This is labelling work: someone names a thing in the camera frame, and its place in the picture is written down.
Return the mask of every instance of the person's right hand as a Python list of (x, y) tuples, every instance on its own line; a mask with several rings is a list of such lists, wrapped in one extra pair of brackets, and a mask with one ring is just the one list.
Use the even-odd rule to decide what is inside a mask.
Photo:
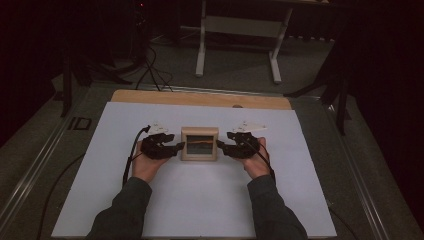
[[(258, 138), (258, 141), (260, 144), (259, 152), (262, 154), (262, 156), (265, 157), (267, 161), (269, 161), (269, 156), (265, 149), (266, 139), (264, 137), (260, 137)], [(258, 154), (255, 154), (252, 157), (246, 158), (246, 159), (235, 158), (235, 160), (243, 164), (244, 170), (249, 174), (249, 176), (252, 179), (270, 174), (270, 169), (268, 165), (264, 162), (264, 160)]]

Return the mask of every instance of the metal rail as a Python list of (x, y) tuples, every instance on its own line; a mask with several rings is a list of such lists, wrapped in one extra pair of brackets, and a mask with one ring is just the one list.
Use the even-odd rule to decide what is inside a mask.
[(28, 194), (31, 192), (32, 187), (34, 186), (44, 167), (48, 163), (50, 156), (52, 155), (64, 131), (69, 125), (75, 109), (87, 94), (87, 89), (79, 88), (74, 94), (75, 102), (68, 112), (68, 115), (61, 119), (61, 121), (59, 121), (59, 123), (56, 125), (49, 138), (38, 153), (37, 157), (34, 159), (34, 162), (29, 167), (24, 176), (19, 180), (6, 205), (2, 209), (0, 214), (0, 239), (3, 239), (5, 236), (8, 227), (12, 223), (19, 209), (22, 207), (22, 204), (24, 203)]
[(381, 220), (380, 214), (378, 213), (374, 200), (366, 186), (364, 178), (359, 170), (359, 167), (356, 164), (356, 160), (351, 150), (349, 149), (349, 146), (346, 143), (345, 139), (340, 135), (340, 132), (335, 124), (334, 108), (333, 106), (330, 106), (327, 109), (325, 109), (325, 106), (323, 107), (330, 121), (330, 125), (333, 128), (333, 131), (335, 132), (335, 135), (337, 136), (338, 140), (340, 141), (342, 149), (347, 157), (349, 171), (353, 178), (353, 185), (355, 186), (355, 189), (358, 193), (359, 200), (362, 203), (362, 207), (368, 218), (368, 222), (370, 223), (371, 229), (374, 233), (374, 237), (376, 240), (389, 240), (390, 237), (387, 233), (386, 227), (384, 226), (383, 221)]

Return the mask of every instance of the small wooden box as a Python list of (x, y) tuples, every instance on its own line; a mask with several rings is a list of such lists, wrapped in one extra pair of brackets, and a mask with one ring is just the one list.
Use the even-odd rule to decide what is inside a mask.
[(185, 142), (181, 160), (216, 161), (217, 127), (182, 127), (181, 141)]

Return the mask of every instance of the metal frame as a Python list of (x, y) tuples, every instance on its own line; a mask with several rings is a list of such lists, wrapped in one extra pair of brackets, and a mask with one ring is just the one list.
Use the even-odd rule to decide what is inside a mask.
[(69, 114), (62, 118), (61, 121), (59, 121), (59, 123), (56, 125), (46, 143), (38, 153), (37, 157), (34, 159), (33, 164), (19, 180), (18, 184), (13, 190), (12, 195), (7, 200), (7, 203), (0, 214), (0, 239), (2, 239), (6, 234), (7, 228), (12, 223), (14, 217), (23, 205), (28, 194), (31, 192), (32, 187), (48, 163), (50, 156), (56, 149), (56, 146), (59, 143), (63, 133), (71, 122), (73, 113), (75, 112), (79, 103), (82, 102), (82, 99), (87, 92), (88, 90), (86, 88), (80, 88), (77, 90), (74, 98), (75, 102), (72, 106), (70, 106)]
[(366, 186), (364, 178), (359, 170), (359, 167), (356, 164), (356, 160), (353, 157), (353, 154), (349, 149), (349, 146), (347, 145), (346, 141), (341, 136), (338, 126), (335, 124), (334, 115), (336, 111), (332, 105), (330, 105), (327, 109), (324, 110), (327, 113), (327, 117), (330, 122), (330, 125), (333, 128), (334, 134), (338, 137), (342, 149), (345, 155), (347, 156), (347, 163), (349, 166), (349, 171), (353, 178), (353, 185), (355, 186), (356, 192), (358, 193), (359, 200), (362, 203), (362, 207), (364, 209), (365, 215), (368, 218), (368, 222), (374, 233), (374, 237), (376, 240), (389, 240), (390, 237), (387, 233), (387, 229), (383, 224), (380, 214), (378, 213), (375, 202), (368, 190), (368, 187)]
[(202, 77), (205, 66), (205, 35), (206, 31), (242, 34), (261, 37), (276, 37), (274, 49), (269, 53), (269, 61), (274, 83), (282, 83), (277, 56), (290, 21), (293, 8), (286, 12), (284, 21), (259, 21), (251, 19), (237, 19), (229, 17), (208, 16), (206, 14), (206, 0), (202, 0), (202, 17), (200, 21), (200, 47), (197, 55), (196, 76)]

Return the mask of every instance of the white table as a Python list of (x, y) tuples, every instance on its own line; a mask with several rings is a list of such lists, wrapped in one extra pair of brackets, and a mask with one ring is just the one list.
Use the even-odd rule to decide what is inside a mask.
[[(126, 158), (137, 132), (160, 121), (176, 134), (182, 126), (219, 127), (219, 138), (248, 120), (265, 124), (257, 132), (268, 151), (280, 194), (305, 226), (310, 238), (336, 236), (296, 113), (292, 110), (246, 109), (147, 103), (107, 104), (53, 237), (83, 237), (98, 212), (109, 207), (121, 188)], [(145, 216), (146, 238), (254, 238), (247, 173), (240, 163), (218, 151), (217, 162), (163, 165), (151, 183), (153, 195)]]
[[(315, 3), (316, 1), (298, 0), (297, 2)], [(290, 17), (293, 12), (293, 7), (289, 7), (285, 12), (281, 13), (282, 15), (284, 15), (284, 20), (280, 22), (208, 15), (206, 13), (206, 0), (202, 0), (201, 11), (202, 15), (200, 21), (200, 47), (199, 53), (197, 55), (196, 76), (203, 76), (206, 55), (205, 36), (206, 32), (208, 31), (275, 38), (275, 47), (274, 49), (272, 49), (272, 51), (269, 52), (269, 61), (274, 83), (282, 83), (280, 69), (278, 67), (277, 62), (277, 56), (280, 51), (281, 44), (283, 43), (287, 27), (289, 25)]]

